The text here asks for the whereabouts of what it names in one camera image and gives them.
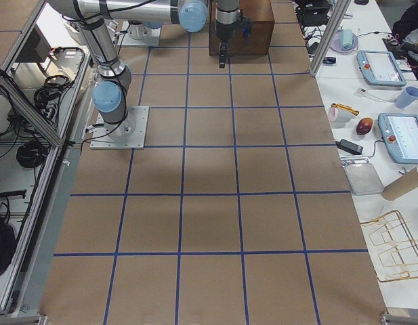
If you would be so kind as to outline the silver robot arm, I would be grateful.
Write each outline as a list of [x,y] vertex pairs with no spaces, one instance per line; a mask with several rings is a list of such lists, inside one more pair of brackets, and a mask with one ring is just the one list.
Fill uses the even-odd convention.
[[108,136],[129,137],[136,120],[130,116],[127,91],[131,69],[119,57],[106,21],[123,19],[141,24],[179,24],[190,33],[200,31],[208,17],[208,1],[49,1],[66,19],[76,23],[102,78],[92,99]]

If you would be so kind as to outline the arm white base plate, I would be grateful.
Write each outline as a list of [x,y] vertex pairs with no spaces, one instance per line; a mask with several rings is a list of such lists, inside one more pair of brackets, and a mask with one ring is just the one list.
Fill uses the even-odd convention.
[[162,23],[125,20],[118,33],[117,45],[121,47],[157,47]]
[[130,106],[127,109],[127,118],[113,131],[113,125],[104,124],[100,113],[97,116],[97,123],[101,127],[93,131],[94,140],[91,140],[89,147],[93,150],[124,150],[135,148],[143,150],[145,144],[146,130],[148,124],[148,106]]

